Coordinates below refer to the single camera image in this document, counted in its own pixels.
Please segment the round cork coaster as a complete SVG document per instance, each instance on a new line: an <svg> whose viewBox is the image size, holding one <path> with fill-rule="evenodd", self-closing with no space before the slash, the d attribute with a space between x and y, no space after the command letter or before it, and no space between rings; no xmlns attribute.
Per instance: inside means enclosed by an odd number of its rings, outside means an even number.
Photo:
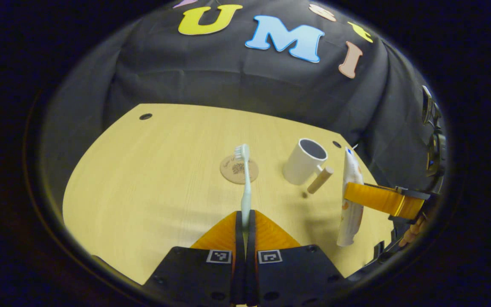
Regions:
<svg viewBox="0 0 491 307"><path fill-rule="evenodd" d="M259 167L257 163L250 159L248 161L249 177L253 182L259 176ZM228 181L238 185L245 184L244 161L236 159L234 155L227 156L220 163L220 173Z"/></svg>

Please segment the black backdrop cloth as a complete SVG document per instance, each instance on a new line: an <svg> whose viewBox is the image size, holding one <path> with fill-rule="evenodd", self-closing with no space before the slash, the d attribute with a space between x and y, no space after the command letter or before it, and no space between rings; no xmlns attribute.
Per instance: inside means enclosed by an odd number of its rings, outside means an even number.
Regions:
<svg viewBox="0 0 491 307"><path fill-rule="evenodd" d="M331 130L389 187L440 186L425 169L430 85L384 33L316 0L198 0L115 31L68 72L43 109L40 177L59 208L79 159L142 103L244 110Z"/></svg>

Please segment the white toothpaste tube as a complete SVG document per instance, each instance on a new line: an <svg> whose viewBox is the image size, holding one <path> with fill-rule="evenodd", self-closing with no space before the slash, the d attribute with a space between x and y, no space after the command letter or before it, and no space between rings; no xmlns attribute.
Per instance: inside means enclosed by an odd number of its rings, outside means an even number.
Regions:
<svg viewBox="0 0 491 307"><path fill-rule="evenodd" d="M355 154L348 147L344 152L344 172L341 202L341 222L338 231L337 245L341 247L353 244L363 216L363 206L345 198L345 192L349 183L364 184L360 163Z"/></svg>

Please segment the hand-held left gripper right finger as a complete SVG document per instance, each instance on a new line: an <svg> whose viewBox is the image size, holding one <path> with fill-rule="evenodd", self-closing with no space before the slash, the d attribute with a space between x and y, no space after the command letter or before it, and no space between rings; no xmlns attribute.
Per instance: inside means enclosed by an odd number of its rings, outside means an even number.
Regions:
<svg viewBox="0 0 491 307"><path fill-rule="evenodd" d="M257 307L318 307L344 278L317 245L300 245L259 211L249 215L245 301Z"/></svg>

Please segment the white cup with wooden handle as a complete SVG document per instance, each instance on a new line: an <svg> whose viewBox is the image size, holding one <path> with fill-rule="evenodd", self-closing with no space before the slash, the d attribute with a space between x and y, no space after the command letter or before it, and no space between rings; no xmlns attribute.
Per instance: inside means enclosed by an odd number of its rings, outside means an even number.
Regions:
<svg viewBox="0 0 491 307"><path fill-rule="evenodd" d="M300 186L315 174L315 179L306 189L309 194L315 194L335 173L332 167L324 166L328 157L329 154L318 142L300 138L284 164L284 178L289 183Z"/></svg>

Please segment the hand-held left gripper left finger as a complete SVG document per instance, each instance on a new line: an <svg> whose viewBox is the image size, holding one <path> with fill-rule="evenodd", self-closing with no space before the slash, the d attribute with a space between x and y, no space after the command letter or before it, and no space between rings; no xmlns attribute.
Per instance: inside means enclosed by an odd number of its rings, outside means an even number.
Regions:
<svg viewBox="0 0 491 307"><path fill-rule="evenodd" d="M143 285L169 307L236 307L244 304L242 214L235 211L191 247L170 249Z"/></svg>

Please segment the white toothbrush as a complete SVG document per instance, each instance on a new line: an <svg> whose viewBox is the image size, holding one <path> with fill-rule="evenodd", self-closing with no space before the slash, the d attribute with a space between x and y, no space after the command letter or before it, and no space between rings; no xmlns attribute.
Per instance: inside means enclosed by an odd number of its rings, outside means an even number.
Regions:
<svg viewBox="0 0 491 307"><path fill-rule="evenodd" d="M240 202L240 208L242 212L242 223L244 225L249 221L249 213L251 211L251 177L249 169L249 157L250 149L247 144L239 145L234 150L234 157L240 161L243 161L244 170L244 191Z"/></svg>

